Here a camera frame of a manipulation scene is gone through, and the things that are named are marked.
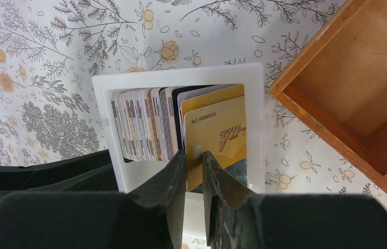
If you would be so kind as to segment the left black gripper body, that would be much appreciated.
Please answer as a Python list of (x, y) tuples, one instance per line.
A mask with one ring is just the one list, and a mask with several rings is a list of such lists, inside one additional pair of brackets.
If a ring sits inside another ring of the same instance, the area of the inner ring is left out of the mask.
[(29, 167), (0, 166), (0, 198), (15, 191), (116, 191), (108, 150)]

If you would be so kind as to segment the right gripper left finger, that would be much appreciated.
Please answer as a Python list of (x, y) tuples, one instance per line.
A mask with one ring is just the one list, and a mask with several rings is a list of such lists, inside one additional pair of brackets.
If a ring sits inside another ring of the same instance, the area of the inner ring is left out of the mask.
[(129, 193), (14, 192), (0, 199), (0, 248), (181, 248), (186, 153)]

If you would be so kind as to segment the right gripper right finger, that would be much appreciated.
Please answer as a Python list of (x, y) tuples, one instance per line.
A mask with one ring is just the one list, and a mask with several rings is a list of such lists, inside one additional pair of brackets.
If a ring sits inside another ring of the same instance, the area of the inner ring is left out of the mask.
[(258, 194), (203, 153), (211, 248), (387, 248), (387, 211), (365, 195)]

